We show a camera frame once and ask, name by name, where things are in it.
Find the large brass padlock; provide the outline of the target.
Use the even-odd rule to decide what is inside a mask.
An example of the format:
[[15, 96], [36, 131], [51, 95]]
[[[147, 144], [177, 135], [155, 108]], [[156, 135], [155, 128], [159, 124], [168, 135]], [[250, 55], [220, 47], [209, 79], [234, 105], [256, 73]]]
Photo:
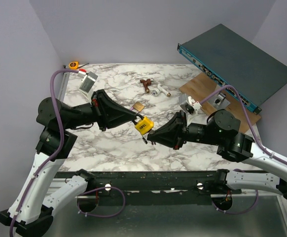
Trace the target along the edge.
[[174, 115], [175, 115], [174, 112], [169, 112], [169, 113], [167, 114], [167, 119], [170, 120]]

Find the small brass long-shackle padlock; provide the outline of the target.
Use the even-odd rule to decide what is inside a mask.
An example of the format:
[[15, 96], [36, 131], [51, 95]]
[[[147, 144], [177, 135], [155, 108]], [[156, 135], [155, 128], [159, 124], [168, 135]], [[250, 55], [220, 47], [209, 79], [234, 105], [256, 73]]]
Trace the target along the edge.
[[135, 111], [136, 113], [139, 113], [141, 112], [143, 109], [145, 108], [145, 105], [143, 105], [142, 103], [140, 102], [136, 102], [132, 105], [131, 107], [131, 111]]

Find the yellow padlock with keys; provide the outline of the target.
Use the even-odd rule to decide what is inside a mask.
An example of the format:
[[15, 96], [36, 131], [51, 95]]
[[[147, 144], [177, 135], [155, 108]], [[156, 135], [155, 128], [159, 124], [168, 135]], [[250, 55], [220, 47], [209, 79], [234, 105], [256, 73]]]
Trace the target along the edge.
[[148, 134], [153, 130], [154, 128], [154, 122], [149, 119], [147, 116], [141, 116], [138, 115], [139, 120], [132, 120], [132, 123], [134, 124], [135, 129], [140, 133], [142, 136], [143, 142], [145, 144], [148, 144]]

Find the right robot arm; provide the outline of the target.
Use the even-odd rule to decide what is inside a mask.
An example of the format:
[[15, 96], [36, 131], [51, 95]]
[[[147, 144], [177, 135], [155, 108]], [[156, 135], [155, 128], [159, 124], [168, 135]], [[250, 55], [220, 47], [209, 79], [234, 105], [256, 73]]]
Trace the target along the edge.
[[230, 162], [260, 168], [262, 173], [225, 171], [213, 180], [217, 193], [227, 190], [253, 189], [282, 195], [287, 199], [287, 157], [261, 145], [256, 138], [239, 132], [240, 121], [230, 112], [215, 112], [206, 124], [187, 123], [183, 111], [147, 136], [151, 143], [174, 150], [187, 142], [217, 146], [217, 154]]

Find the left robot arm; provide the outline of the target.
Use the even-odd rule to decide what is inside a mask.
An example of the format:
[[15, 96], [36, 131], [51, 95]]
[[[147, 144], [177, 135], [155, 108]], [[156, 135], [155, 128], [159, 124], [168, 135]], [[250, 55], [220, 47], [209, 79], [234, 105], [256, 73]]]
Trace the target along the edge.
[[22, 237], [43, 236], [56, 214], [78, 194], [94, 192], [94, 177], [80, 170], [63, 187], [47, 194], [77, 139], [69, 129], [87, 128], [97, 123], [101, 131], [106, 131], [136, 120], [137, 116], [115, 103], [103, 89], [95, 91], [89, 103], [74, 107], [51, 97], [42, 100], [36, 120], [44, 130], [36, 146], [33, 165], [13, 205], [0, 212], [0, 223], [10, 227], [10, 236], [14, 233]]

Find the white faucet tap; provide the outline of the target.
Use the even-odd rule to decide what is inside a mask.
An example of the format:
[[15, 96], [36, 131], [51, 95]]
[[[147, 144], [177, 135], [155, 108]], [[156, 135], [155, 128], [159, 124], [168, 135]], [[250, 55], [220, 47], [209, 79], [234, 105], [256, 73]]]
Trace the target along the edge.
[[163, 88], [163, 86], [159, 83], [157, 85], [157, 87], [155, 89], [153, 89], [152, 91], [152, 95], [154, 96], [158, 96], [159, 94], [165, 94], [167, 97], [170, 97], [171, 96], [171, 93], [168, 92], [165, 88]]

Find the brown faucet tap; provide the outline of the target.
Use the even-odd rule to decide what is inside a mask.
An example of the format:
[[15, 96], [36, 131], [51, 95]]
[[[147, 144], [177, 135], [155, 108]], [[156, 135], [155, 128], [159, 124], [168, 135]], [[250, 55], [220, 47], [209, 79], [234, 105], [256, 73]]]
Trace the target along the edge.
[[152, 83], [154, 82], [154, 79], [141, 79], [140, 83], [143, 85], [145, 93], [150, 93], [150, 89], [148, 88]]

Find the orange tape measure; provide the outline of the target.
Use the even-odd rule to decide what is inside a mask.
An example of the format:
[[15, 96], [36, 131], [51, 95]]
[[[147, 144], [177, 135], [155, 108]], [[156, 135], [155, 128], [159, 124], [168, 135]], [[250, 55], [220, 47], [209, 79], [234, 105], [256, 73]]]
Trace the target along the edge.
[[87, 66], [89, 63], [85, 63], [85, 64], [80, 64], [78, 61], [72, 61], [69, 63], [68, 67], [71, 70], [79, 70], [81, 68], [83, 68], [84, 66]]

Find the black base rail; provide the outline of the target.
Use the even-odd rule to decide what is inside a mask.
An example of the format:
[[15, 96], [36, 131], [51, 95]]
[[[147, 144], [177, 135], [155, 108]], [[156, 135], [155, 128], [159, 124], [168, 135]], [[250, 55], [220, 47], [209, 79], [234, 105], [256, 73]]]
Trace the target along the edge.
[[87, 172], [77, 174], [88, 180], [87, 190], [111, 185], [117, 190], [97, 191], [78, 199], [83, 209], [126, 205], [210, 205], [212, 196], [227, 192], [259, 190], [280, 194], [280, 179], [265, 172], [160, 171], [160, 172]]

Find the metal switch stand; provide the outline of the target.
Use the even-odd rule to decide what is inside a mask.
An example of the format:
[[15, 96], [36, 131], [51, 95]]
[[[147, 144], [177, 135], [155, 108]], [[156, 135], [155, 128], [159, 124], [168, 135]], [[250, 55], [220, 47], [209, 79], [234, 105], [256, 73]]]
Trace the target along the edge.
[[226, 109], [230, 105], [230, 101], [226, 97], [225, 91], [220, 91], [208, 100], [208, 103], [215, 109]]

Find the teal network switch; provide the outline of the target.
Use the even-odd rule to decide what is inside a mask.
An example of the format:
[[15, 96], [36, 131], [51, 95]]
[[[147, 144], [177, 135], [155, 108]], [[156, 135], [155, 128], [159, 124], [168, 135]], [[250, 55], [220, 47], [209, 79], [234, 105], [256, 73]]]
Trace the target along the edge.
[[178, 44], [178, 52], [258, 115], [261, 105], [287, 84], [287, 66], [219, 24]]

